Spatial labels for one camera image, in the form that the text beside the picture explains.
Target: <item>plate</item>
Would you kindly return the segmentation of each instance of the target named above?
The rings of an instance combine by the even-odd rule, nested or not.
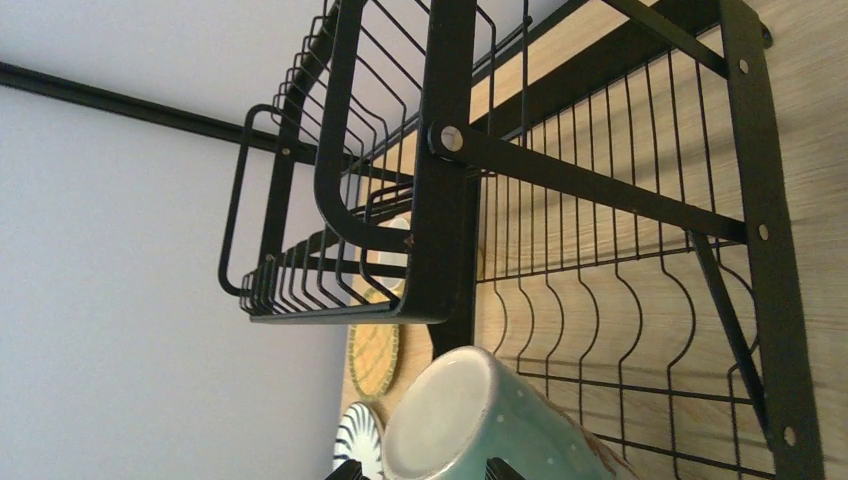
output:
[[[333,471],[347,460],[356,460],[362,464],[362,475],[383,480],[382,431],[377,415],[367,405],[351,403],[336,431]]]

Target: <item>metal rivet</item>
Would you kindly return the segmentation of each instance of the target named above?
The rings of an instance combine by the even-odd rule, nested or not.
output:
[[[447,126],[442,129],[442,145],[451,152],[462,150],[462,133],[456,127]]]
[[[797,441],[795,438],[795,429],[792,427],[786,427],[783,429],[783,439],[786,440],[787,445],[794,447],[795,442]]]

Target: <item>woven placemat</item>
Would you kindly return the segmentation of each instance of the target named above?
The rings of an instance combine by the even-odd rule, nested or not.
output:
[[[368,301],[382,302],[385,296],[374,289],[365,293]],[[350,378],[364,400],[376,400],[389,390],[397,366],[400,346],[398,325],[353,325],[347,343]]]

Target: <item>mug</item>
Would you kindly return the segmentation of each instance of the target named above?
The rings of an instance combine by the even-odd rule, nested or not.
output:
[[[387,480],[483,480],[503,459],[527,480],[634,480],[632,468],[477,347],[437,358],[403,395],[383,437]]]

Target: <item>black metal rod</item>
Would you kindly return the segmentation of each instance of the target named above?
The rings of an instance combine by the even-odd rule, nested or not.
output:
[[[760,427],[763,429],[766,443],[769,448],[773,449],[763,383],[760,380],[759,372],[757,372],[757,366],[754,365],[754,359],[751,358],[748,342],[745,340],[742,327],[739,325],[739,318],[736,316],[736,309],[733,308],[730,294],[727,293],[727,285],[725,285],[724,278],[721,276],[718,262],[713,256],[712,247],[706,235],[689,232],[689,237],[695,246],[695,253],[698,255],[698,262],[704,272],[704,279],[707,281],[707,287],[718,311],[721,326],[724,327],[724,333],[727,334],[730,350],[733,352],[733,357],[736,358],[737,365],[739,365],[739,373],[742,375],[745,389],[748,390],[748,397],[751,399],[757,421],[760,422]]]
[[[489,137],[469,127],[457,127],[463,139],[462,148],[451,152],[440,139],[440,132],[445,126],[441,122],[434,123],[429,135],[431,148],[444,158],[636,213],[684,230],[704,232],[737,243],[747,242],[745,224],[739,220]]]
[[[727,78],[727,62],[679,25],[669,21],[639,0],[604,0],[648,32],[667,41],[713,72]]]
[[[242,127],[240,125],[9,63],[0,62],[0,85],[225,142],[239,143],[241,141]],[[286,140],[287,143],[297,143],[296,138]],[[277,136],[267,132],[254,131],[250,138],[251,147],[266,152],[276,151],[276,143]],[[302,163],[314,163],[314,160],[303,161],[306,159],[308,157],[298,160]]]

